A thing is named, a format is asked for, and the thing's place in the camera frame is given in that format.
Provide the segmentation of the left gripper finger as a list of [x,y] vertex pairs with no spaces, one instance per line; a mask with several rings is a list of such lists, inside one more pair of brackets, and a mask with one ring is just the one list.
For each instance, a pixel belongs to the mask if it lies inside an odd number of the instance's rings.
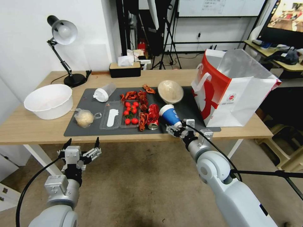
[[71,142],[72,142],[72,138],[70,138],[62,147],[62,149],[58,150],[57,151],[57,154],[58,154],[58,157],[56,160],[59,160],[59,159],[65,159],[65,150],[67,149],[68,146],[71,145]]
[[99,137],[97,137],[94,148],[87,152],[82,152],[80,160],[83,162],[84,165],[87,165],[97,159],[101,155],[102,151],[100,148]]

